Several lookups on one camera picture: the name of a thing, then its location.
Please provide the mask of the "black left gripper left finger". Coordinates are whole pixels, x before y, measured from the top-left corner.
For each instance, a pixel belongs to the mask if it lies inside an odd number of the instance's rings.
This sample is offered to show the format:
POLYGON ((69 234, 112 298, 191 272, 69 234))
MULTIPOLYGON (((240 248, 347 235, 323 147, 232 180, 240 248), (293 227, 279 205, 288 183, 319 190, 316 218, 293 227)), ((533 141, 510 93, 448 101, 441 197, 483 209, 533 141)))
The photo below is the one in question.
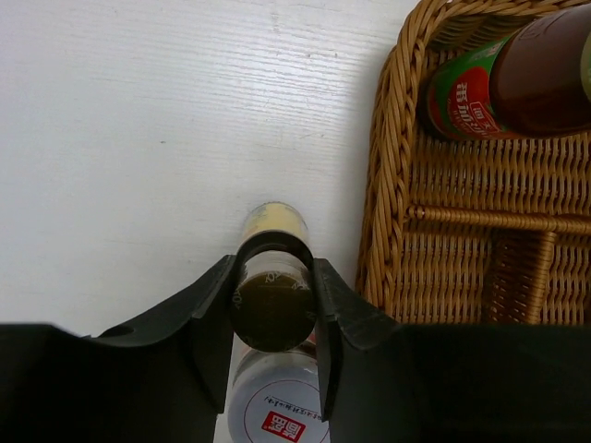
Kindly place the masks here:
POLYGON ((235 258, 102 334, 1 328, 5 442, 211 442, 233 346, 235 258))

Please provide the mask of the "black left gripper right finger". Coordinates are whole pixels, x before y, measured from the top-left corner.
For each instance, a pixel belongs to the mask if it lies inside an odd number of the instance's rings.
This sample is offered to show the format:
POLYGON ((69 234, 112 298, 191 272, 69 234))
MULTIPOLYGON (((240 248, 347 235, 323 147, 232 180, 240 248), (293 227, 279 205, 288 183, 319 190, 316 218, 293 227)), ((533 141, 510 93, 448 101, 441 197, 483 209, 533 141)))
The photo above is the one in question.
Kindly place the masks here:
POLYGON ((334 442, 586 442, 590 331, 405 325, 312 271, 320 404, 334 442))

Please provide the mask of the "yellow-label dark-cap bottle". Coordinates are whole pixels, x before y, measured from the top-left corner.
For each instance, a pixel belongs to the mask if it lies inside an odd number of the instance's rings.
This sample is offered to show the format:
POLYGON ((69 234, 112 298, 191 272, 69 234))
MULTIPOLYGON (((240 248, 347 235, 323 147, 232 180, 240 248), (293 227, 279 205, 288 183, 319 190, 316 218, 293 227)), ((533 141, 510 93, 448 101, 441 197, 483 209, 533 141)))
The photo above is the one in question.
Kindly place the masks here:
POLYGON ((250 212, 230 301, 230 319, 241 341, 264 353, 282 353, 308 338, 317 315, 312 262, 308 227, 295 208, 271 201, 250 212))

